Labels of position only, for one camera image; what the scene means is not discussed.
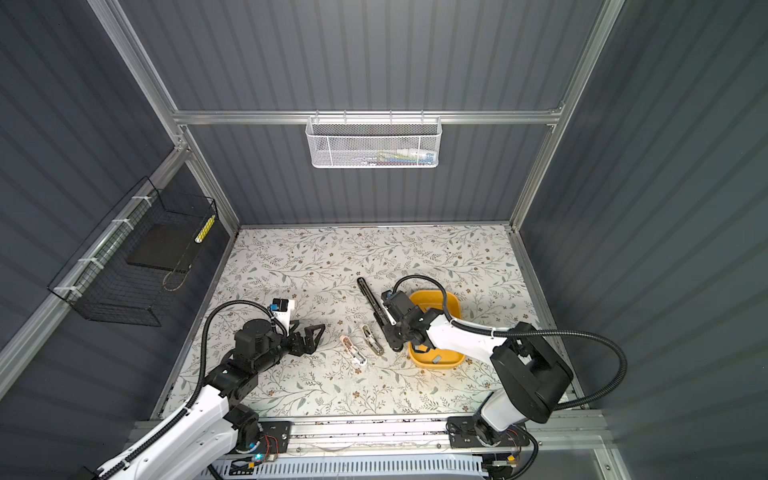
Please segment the black stapler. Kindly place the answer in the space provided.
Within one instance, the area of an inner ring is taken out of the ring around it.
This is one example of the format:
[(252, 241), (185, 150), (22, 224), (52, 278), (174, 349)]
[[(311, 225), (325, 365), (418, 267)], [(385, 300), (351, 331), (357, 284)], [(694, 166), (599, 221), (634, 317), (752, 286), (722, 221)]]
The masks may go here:
[(387, 312), (383, 309), (380, 302), (374, 296), (370, 286), (363, 277), (356, 279), (357, 286), (368, 304), (373, 310), (374, 318), (382, 331), (385, 340), (390, 348), (395, 352), (401, 352), (403, 349), (403, 341), (398, 336), (395, 326), (390, 322)]

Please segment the yellow plastic tray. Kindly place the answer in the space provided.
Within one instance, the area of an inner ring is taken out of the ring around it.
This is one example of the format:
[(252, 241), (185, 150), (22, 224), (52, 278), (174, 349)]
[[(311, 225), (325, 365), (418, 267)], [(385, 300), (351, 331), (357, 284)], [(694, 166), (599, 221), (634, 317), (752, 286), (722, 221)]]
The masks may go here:
[[(419, 290), (410, 295), (410, 300), (423, 312), (429, 309), (443, 309), (443, 295), (439, 290)], [(421, 369), (446, 370), (461, 365), (465, 356), (455, 351), (444, 349), (430, 349), (419, 345), (414, 347), (408, 344), (408, 355), (413, 363)], [(439, 364), (433, 364), (432, 360), (441, 356)]]

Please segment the beige small stapler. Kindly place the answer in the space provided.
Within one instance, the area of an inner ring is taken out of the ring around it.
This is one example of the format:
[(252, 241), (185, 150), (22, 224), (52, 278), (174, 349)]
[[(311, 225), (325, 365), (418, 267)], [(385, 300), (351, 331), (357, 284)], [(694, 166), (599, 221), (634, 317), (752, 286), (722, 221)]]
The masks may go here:
[(383, 346), (378, 342), (375, 335), (373, 334), (373, 331), (370, 329), (368, 325), (363, 325), (361, 327), (361, 331), (363, 332), (364, 340), (368, 347), (372, 350), (372, 352), (376, 356), (383, 356), (385, 353), (385, 350)]

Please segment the pink small stapler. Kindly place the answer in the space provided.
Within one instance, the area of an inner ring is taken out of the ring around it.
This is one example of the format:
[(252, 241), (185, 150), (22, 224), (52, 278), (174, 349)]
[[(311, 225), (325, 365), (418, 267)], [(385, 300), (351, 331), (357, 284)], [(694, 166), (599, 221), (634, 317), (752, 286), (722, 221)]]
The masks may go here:
[(353, 344), (352, 340), (342, 335), (340, 337), (341, 344), (350, 358), (359, 366), (365, 366), (367, 364), (367, 358), (360, 352), (360, 350)]

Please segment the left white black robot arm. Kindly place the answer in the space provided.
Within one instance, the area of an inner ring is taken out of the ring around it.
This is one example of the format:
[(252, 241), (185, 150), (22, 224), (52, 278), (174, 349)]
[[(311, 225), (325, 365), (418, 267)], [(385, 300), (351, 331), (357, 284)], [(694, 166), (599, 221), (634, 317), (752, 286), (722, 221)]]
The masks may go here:
[(175, 413), (120, 455), (106, 461), (95, 479), (192, 479), (232, 450), (258, 452), (266, 442), (259, 414), (242, 401), (258, 376), (286, 355), (313, 354), (325, 326), (282, 330), (280, 321), (254, 319), (235, 333), (226, 359), (199, 382)]

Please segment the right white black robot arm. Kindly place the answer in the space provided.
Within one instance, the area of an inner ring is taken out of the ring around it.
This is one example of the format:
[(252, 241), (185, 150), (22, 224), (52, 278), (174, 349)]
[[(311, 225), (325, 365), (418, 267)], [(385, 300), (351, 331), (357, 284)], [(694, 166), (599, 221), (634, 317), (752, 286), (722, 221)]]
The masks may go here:
[(501, 387), (486, 397), (470, 427), (484, 445), (498, 444), (514, 425), (546, 423), (573, 380), (568, 364), (529, 323), (517, 324), (504, 338), (500, 330), (463, 322), (441, 308), (424, 310), (402, 292), (387, 291), (382, 301), (391, 347), (449, 350), (494, 369)]

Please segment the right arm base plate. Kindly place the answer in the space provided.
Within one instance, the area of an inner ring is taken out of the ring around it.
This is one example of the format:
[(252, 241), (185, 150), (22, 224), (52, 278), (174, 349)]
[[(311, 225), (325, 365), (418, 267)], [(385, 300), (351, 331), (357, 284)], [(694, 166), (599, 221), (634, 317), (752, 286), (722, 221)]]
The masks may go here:
[(512, 426), (496, 431), (484, 420), (473, 416), (450, 416), (446, 431), (452, 448), (527, 447), (530, 441)]

